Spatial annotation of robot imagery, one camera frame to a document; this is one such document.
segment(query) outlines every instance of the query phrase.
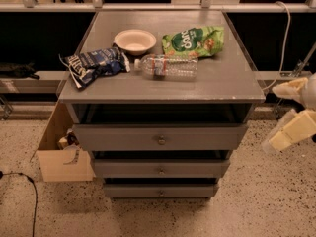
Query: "plastic bottle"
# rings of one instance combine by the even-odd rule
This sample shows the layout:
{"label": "plastic bottle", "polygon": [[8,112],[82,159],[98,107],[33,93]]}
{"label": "plastic bottle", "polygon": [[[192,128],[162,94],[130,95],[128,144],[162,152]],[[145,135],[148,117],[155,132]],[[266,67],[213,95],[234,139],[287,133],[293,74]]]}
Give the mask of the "plastic bottle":
{"label": "plastic bottle", "polygon": [[148,54],[135,59],[134,69],[146,77],[165,80],[194,80],[198,74],[198,59],[187,56]]}

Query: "concrete floor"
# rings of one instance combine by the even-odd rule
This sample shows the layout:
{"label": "concrete floor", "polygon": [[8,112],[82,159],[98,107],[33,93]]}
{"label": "concrete floor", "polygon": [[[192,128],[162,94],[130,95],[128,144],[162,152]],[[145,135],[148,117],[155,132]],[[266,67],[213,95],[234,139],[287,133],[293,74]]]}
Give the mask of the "concrete floor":
{"label": "concrete floor", "polygon": [[[270,108],[251,116],[212,199],[108,199],[100,180],[45,183],[34,153],[49,114],[49,107],[26,116],[16,109],[0,123],[0,170],[35,180],[37,237],[315,236],[316,143],[265,153],[261,143],[277,124]],[[0,180],[0,236],[32,236],[34,208],[35,191],[24,176]]]}

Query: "black cable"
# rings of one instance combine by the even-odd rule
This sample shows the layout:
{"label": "black cable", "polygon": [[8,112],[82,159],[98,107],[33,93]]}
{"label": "black cable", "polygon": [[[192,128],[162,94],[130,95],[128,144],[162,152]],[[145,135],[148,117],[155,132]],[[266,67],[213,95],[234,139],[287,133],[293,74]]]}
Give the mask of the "black cable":
{"label": "black cable", "polygon": [[33,217],[33,227],[32,227],[32,236],[34,237],[35,236],[35,227],[36,227],[36,218],[37,218],[37,209],[38,209],[38,190],[37,190],[36,184],[34,183],[34,180],[30,176],[28,176],[24,173],[21,173],[21,172],[20,173],[19,172],[3,173],[2,171],[0,171],[0,179],[3,176],[10,176],[10,175],[25,176],[34,187],[34,191],[36,193],[36,204],[34,207],[34,217]]}

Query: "bowl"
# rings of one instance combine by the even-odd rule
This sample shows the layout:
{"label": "bowl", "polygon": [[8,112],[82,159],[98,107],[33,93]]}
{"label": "bowl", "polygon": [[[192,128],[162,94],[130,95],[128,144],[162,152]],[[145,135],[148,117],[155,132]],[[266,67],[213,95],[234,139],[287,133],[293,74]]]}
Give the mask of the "bowl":
{"label": "bowl", "polygon": [[147,31],[131,29],[118,33],[115,44],[127,53],[138,56],[152,48],[156,44],[156,38]]}

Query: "gray cabinet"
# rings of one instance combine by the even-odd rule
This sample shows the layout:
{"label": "gray cabinet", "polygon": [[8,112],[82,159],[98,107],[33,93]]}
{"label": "gray cabinet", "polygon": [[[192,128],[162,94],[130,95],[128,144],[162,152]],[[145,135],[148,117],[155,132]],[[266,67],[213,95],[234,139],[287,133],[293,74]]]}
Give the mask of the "gray cabinet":
{"label": "gray cabinet", "polygon": [[101,12],[81,51],[112,45],[126,29],[158,39],[195,26],[224,27],[224,49],[198,63],[193,82],[155,81],[133,70],[98,78],[83,91],[69,78],[66,104],[81,146],[110,198],[211,198],[247,119],[265,99],[224,15],[217,11]]}

